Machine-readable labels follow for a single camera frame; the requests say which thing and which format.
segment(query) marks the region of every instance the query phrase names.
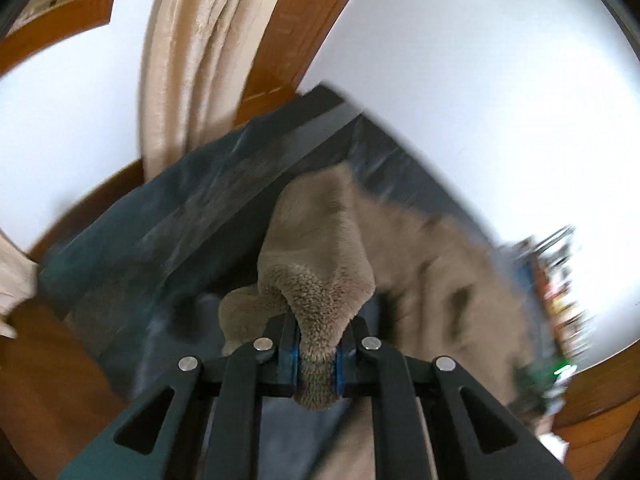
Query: wooden floor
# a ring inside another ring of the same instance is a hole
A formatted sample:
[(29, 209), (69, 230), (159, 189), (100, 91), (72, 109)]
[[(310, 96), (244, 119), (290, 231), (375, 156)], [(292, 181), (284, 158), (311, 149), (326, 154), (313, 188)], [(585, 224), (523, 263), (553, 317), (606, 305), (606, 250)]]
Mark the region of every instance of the wooden floor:
[(640, 343), (578, 374), (565, 400), (554, 421), (569, 443), (564, 464), (575, 480), (594, 480), (640, 412)]
[(53, 480), (124, 404), (46, 304), (28, 301), (11, 322), (18, 339), (0, 338), (0, 428), (36, 478)]

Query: green led light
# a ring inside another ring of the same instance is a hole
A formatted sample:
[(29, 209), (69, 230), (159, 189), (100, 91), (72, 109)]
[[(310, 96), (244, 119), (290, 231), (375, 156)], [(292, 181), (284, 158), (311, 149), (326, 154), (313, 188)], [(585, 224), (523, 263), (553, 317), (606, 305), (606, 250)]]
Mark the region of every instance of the green led light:
[(554, 372), (554, 375), (560, 375), (562, 372), (570, 369), (571, 369), (571, 365), (564, 365), (562, 368), (558, 368), (558, 370)]

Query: wooden baseboard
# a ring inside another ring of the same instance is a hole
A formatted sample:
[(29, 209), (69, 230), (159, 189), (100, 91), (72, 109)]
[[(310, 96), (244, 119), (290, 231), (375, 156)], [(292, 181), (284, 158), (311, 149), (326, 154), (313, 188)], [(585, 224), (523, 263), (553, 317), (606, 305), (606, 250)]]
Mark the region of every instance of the wooden baseboard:
[(564, 394), (554, 431), (588, 420), (640, 394), (640, 341), (577, 374)]
[(140, 158), (114, 174), (76, 203), (35, 243), (28, 253), (29, 257), (34, 262), (40, 263), (44, 254), (54, 243), (69, 238), (91, 225), (115, 202), (129, 191), (141, 186), (144, 181), (145, 175)]
[(271, 95), (280, 104), (293, 96), (348, 1), (278, 0), (244, 88), (239, 120), (247, 120), (256, 95)]

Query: fuzzy towel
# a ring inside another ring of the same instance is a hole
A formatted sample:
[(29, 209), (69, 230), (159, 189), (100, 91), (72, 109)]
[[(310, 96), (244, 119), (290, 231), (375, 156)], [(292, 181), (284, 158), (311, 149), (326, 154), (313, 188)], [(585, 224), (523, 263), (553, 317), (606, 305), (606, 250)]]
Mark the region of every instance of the fuzzy towel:
[[(522, 298), (494, 271), (488, 251), (452, 219), (368, 195), (347, 164), (300, 176), (276, 204), (258, 283), (220, 304), (225, 352), (260, 337), (267, 320), (289, 305), (301, 332), (296, 400), (327, 407), (335, 400), (335, 348), (377, 289), (391, 300), (384, 314), (391, 320), (389, 340), (400, 351), (423, 360), (451, 355), (508, 404), (516, 397), (514, 368), (532, 360), (532, 349)], [(321, 478), (353, 473), (354, 452), (372, 466), (370, 413), (366, 405), (360, 411)], [(369, 478), (368, 472), (358, 478)]]

